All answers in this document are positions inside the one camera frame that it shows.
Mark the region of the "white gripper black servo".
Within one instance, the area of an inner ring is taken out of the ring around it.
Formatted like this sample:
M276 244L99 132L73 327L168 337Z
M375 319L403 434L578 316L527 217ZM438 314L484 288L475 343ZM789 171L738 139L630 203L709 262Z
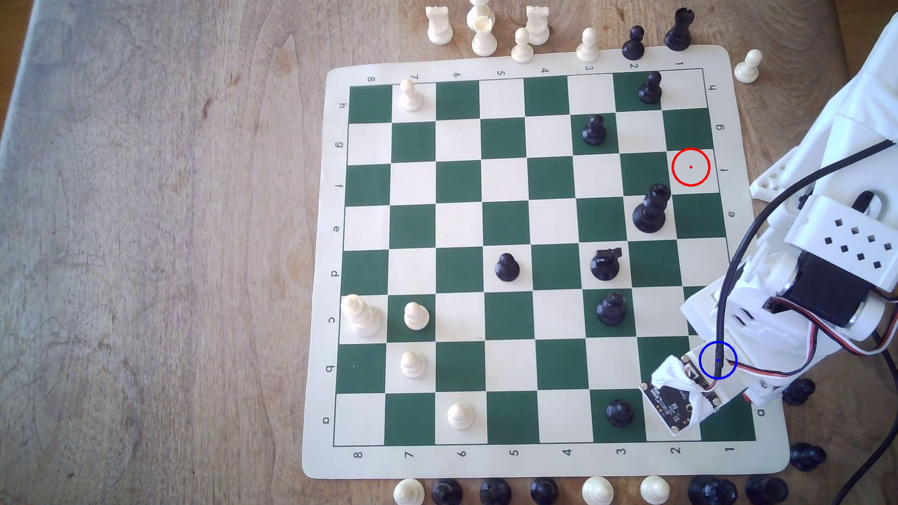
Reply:
M738 270L724 310L722 375L753 404L782 401L787 384L840 350L879 352L871 334L885 300L814 256L760 253Z

